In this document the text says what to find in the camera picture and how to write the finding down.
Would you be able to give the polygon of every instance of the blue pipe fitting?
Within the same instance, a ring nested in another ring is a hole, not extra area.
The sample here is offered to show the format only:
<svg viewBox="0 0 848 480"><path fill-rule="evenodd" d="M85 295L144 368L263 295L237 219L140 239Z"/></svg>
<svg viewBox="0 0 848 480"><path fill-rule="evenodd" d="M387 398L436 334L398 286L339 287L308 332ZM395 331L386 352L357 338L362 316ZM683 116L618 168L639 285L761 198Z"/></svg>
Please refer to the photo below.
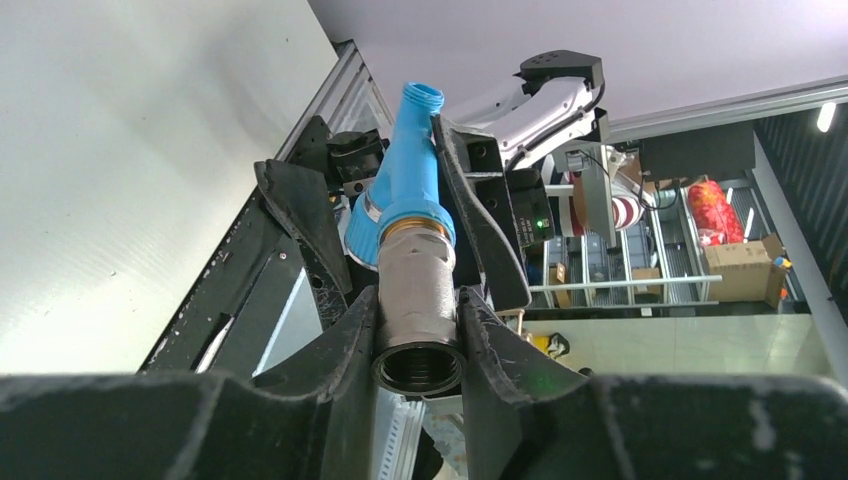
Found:
<svg viewBox="0 0 848 480"><path fill-rule="evenodd" d="M404 218L433 220L456 244L453 219L439 204L439 161L431 139L431 118L444 102L442 92L430 86L407 83L403 88L391 145L345 232L348 251L363 266L376 269L380 237Z"/></svg>

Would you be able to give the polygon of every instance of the metal pipe fitting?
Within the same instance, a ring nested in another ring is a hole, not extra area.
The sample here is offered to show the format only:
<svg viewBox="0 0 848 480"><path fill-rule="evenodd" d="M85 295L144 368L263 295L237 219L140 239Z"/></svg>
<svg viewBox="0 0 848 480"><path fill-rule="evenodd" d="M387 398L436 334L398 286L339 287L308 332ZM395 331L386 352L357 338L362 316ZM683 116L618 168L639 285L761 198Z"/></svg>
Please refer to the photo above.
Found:
<svg viewBox="0 0 848 480"><path fill-rule="evenodd" d="M433 395L457 385L465 368L453 288L456 255L444 229L416 218L392 227L377 257L382 318L371 370L388 390Z"/></svg>

